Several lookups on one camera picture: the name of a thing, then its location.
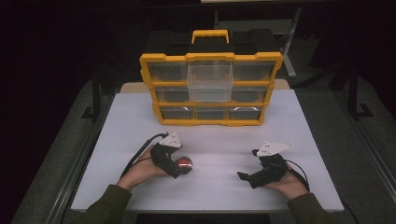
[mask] gray carpet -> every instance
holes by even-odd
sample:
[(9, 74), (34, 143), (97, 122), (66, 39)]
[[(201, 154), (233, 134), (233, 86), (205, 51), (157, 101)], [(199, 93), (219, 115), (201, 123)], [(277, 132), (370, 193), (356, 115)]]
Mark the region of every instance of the gray carpet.
[[(308, 66), (316, 43), (312, 39), (294, 40), (289, 56), (297, 78), (290, 79), (284, 68), (277, 77), (296, 84), (319, 72), (319, 69)], [(393, 151), (396, 121), (378, 100), (371, 85), (363, 79), (360, 79), (359, 101), (366, 103), (375, 116), (351, 120), (346, 112), (347, 87), (341, 92), (330, 91), (328, 84), (331, 78), (325, 77), (305, 89), (296, 90), (318, 149), (339, 196), (350, 206), (360, 223), (393, 223), (396, 204), (356, 127), (363, 128), (389, 170), (396, 174), (393, 164), (396, 159)], [(90, 89), (91, 83), (87, 83), (81, 90), (13, 223), (46, 222), (60, 186), (91, 126), (89, 119), (81, 118), (85, 108), (92, 104)], [(79, 215), (79, 212), (68, 209), (62, 217), (63, 223), (72, 223)], [(348, 210), (335, 215), (341, 223), (355, 223)], [(290, 213), (272, 214), (271, 219), (274, 224), (294, 223)], [(123, 223), (134, 223), (134, 220), (135, 214), (127, 213)]]

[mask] yellow and black storage case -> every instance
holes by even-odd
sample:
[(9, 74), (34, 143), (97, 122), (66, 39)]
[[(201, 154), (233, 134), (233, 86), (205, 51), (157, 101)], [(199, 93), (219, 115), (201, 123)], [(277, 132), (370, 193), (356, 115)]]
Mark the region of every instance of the yellow and black storage case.
[(261, 125), (283, 62), (270, 30), (153, 32), (140, 57), (161, 124)]

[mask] white furniture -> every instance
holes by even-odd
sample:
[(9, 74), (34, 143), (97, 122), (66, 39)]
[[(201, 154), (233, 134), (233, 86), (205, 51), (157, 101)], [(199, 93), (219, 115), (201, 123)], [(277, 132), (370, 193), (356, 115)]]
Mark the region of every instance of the white furniture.
[(253, 174), (262, 168), (251, 150), (260, 148), (264, 141), (293, 143), (294, 148), (281, 155), (304, 168), (311, 190), (324, 209), (344, 209), (297, 97), (288, 90), (274, 90), (264, 124), (249, 127), (162, 126), (152, 113), (149, 93), (117, 94), (71, 208), (87, 209), (102, 196), (108, 184), (118, 181), (129, 159), (150, 137), (173, 131), (183, 145), (173, 158), (189, 156), (193, 170), (177, 179), (156, 177), (137, 187), (127, 210), (139, 213), (288, 210), (281, 195), (270, 189), (252, 189), (236, 173)]

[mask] floor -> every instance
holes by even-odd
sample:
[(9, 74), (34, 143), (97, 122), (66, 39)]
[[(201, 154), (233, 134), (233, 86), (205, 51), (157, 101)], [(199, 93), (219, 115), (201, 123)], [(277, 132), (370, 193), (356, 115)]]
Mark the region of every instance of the floor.
[[(277, 77), (293, 85), (321, 71), (308, 66), (317, 42), (316, 39), (294, 40), (289, 56), (297, 78), (289, 78), (285, 68)], [(350, 207), (335, 215), (346, 224), (355, 223), (353, 215), (360, 223), (392, 223), (396, 220), (396, 201), (394, 191), (384, 181), (387, 180), (384, 170), (396, 174), (393, 164), (396, 154), (392, 151), (396, 146), (396, 120), (362, 78), (358, 99), (368, 105), (374, 116), (359, 121), (352, 119), (347, 113), (347, 86), (342, 91), (331, 91), (331, 79), (332, 75), (328, 75), (295, 91), (339, 196)], [(87, 141), (94, 142), (100, 132), (90, 119), (82, 118), (86, 108), (92, 106), (91, 90), (91, 82), (81, 89), (12, 223), (72, 223), (80, 216), (80, 212), (68, 209), (67, 202), (71, 202), (80, 179), (70, 174), (76, 168), (78, 155), (83, 146), (89, 147)], [(103, 96), (105, 111), (111, 99), (111, 94)], [(77, 184), (68, 186), (65, 180), (69, 179), (77, 180)], [(57, 205), (57, 201), (64, 201), (64, 206)], [(135, 214), (126, 213), (123, 223), (134, 220)], [(291, 213), (271, 214), (271, 220), (274, 224), (294, 223)]]

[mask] forearm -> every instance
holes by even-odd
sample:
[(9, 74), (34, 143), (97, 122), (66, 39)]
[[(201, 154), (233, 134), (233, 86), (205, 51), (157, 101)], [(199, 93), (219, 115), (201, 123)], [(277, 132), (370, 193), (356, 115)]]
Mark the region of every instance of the forearm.
[(335, 216), (327, 213), (319, 204), (313, 193), (307, 193), (296, 197), (288, 202), (288, 207), (294, 214), (298, 224), (339, 223)]
[(121, 223), (131, 192), (116, 185), (109, 185), (103, 196), (75, 223)]

